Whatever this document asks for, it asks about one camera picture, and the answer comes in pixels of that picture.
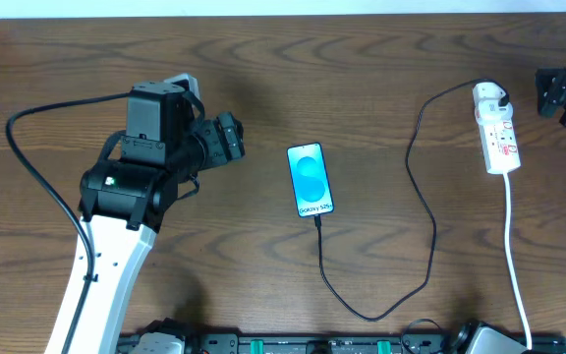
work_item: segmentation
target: power strip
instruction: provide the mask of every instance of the power strip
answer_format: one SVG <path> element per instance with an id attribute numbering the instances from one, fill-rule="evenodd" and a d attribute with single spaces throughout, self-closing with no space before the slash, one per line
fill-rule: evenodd
<path id="1" fill-rule="evenodd" d="M 492 82 L 477 84 L 473 88 L 473 101 L 476 105 L 476 121 L 480 125 L 481 147 L 483 158 L 486 161 L 486 171 L 490 174 L 503 175 L 506 189 L 506 224 L 504 227 L 503 241 L 510 282 L 517 302 L 517 310 L 521 317 L 524 332 L 526 333 L 526 347 L 532 350 L 532 334 L 528 324 L 528 316 L 523 306 L 517 274 L 512 261 L 512 248 L 510 244 L 510 220 L 512 217 L 512 199 L 510 190 L 510 178 L 508 172 L 521 166 L 519 149 L 515 138 L 515 130 L 512 126 L 512 104 L 510 97 L 505 99 L 507 92 L 499 85 Z"/>
<path id="2" fill-rule="evenodd" d="M 521 166 L 512 125 L 512 104 L 499 105 L 504 95 L 506 92 L 494 83 L 481 83 L 473 88 L 481 148 L 490 174 L 507 173 Z"/>

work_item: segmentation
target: smartphone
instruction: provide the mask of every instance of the smartphone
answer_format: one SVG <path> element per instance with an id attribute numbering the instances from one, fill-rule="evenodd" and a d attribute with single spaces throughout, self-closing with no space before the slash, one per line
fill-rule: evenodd
<path id="1" fill-rule="evenodd" d="M 315 216 L 335 209 L 320 143 L 287 149 L 296 209 L 300 217 Z"/>

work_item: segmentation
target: wooden table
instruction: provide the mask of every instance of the wooden table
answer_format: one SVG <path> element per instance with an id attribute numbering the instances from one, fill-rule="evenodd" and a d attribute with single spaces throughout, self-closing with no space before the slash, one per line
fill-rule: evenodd
<path id="1" fill-rule="evenodd" d="M 403 160 L 422 103 L 477 77 L 512 94 L 523 166 L 513 247 L 534 332 L 566 335 L 566 129 L 537 115 L 534 72 L 566 66 L 566 15 L 0 21 L 0 352 L 42 351 L 76 235 L 10 152 L 19 110 L 189 72 L 209 114 L 233 111 L 246 158 L 201 174 L 166 213 L 124 331 L 165 317 L 244 332 L 392 332 L 476 317 L 521 330 L 503 254 L 503 182 L 485 172 L 467 88 L 426 112 L 413 172 L 438 220 L 427 288 L 378 324 L 325 288 L 316 232 L 294 207 L 285 149 L 320 141 L 335 213 L 328 276 L 376 315 L 424 279 L 431 236 Z M 15 134 L 70 206 L 125 101 L 25 118 Z"/>

